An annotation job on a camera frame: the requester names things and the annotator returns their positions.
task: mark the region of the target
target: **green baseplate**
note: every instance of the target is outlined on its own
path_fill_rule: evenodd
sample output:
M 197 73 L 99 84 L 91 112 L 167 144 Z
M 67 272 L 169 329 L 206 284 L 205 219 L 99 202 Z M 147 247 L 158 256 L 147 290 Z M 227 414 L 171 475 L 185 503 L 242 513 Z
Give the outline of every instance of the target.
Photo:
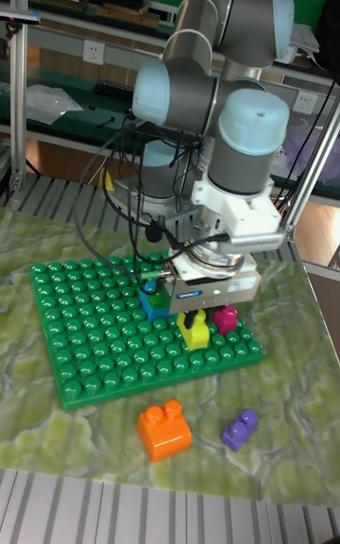
M 157 253 L 149 255 L 154 261 Z M 146 321 L 133 259 L 35 263 L 30 278 L 63 410 L 143 393 L 259 363 L 262 345 L 239 318 L 226 336 L 210 326 L 207 347 L 190 351 L 176 316 Z M 137 262 L 141 272 L 154 267 Z

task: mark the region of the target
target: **purple lego brick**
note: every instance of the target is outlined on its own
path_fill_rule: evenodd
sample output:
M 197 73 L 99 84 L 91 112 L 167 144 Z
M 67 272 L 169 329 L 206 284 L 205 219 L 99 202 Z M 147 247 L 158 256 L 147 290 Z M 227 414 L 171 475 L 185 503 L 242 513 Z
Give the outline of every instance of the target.
M 232 424 L 224 431 L 221 441 L 232 451 L 238 451 L 247 441 L 249 435 L 255 431 L 259 419 L 254 410 L 244 410 Z

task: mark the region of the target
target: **floor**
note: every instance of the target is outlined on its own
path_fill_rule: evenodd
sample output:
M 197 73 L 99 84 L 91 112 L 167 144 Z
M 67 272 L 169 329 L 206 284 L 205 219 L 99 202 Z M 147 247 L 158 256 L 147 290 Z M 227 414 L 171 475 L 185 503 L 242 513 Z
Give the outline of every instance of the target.
M 340 209 L 308 202 L 296 227 L 302 260 L 327 266 L 340 245 Z
M 340 281 L 308 274 L 317 301 L 327 324 L 331 340 L 340 362 L 339 298 Z

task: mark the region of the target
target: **blue lego brick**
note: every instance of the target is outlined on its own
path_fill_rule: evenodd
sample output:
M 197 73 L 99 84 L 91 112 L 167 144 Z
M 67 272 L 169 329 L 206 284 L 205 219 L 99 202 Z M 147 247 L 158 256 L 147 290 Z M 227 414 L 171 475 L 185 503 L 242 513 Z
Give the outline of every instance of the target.
M 151 292 L 155 289 L 156 283 L 154 281 L 148 281 L 144 288 L 148 292 Z M 144 309 L 147 317 L 147 321 L 152 324 L 155 319 L 168 319 L 170 316 L 166 307 L 160 307 L 159 309 L 153 309 L 149 302 L 149 297 L 144 292 L 140 292 L 138 296 L 141 301 L 142 308 Z

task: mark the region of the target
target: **metal grating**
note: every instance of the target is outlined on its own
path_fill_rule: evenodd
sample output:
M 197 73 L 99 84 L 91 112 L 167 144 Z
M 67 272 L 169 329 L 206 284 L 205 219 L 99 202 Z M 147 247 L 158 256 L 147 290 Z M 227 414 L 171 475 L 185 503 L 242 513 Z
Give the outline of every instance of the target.
M 321 544 L 340 530 L 339 509 L 10 470 L 0 480 L 0 544 Z
M 3 194 L 0 205 L 7 206 L 19 213 L 33 214 L 50 219 L 74 223 L 74 201 L 78 183 L 58 178 L 26 175 L 25 185 L 6 198 Z M 78 200 L 78 213 L 82 225 L 103 228 L 110 231 L 128 231 L 127 221 L 119 217 L 105 202 L 102 189 L 92 185 L 83 185 Z M 169 228 L 180 241 L 186 241 L 192 216 L 179 215 L 172 220 Z M 285 242 L 279 250 L 265 252 L 265 258 L 280 261 L 300 262 L 294 242 Z

